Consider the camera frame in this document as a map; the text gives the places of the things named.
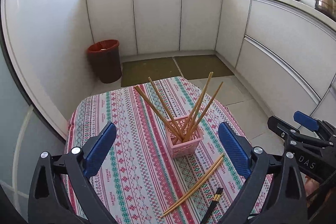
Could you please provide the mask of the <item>person right hand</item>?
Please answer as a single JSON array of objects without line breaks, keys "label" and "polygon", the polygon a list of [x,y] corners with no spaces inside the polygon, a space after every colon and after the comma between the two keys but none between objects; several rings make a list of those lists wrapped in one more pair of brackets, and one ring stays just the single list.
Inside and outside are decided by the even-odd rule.
[{"label": "person right hand", "polygon": [[319,188],[319,182],[306,176],[306,182],[304,185],[306,196],[310,196],[315,190]]}]

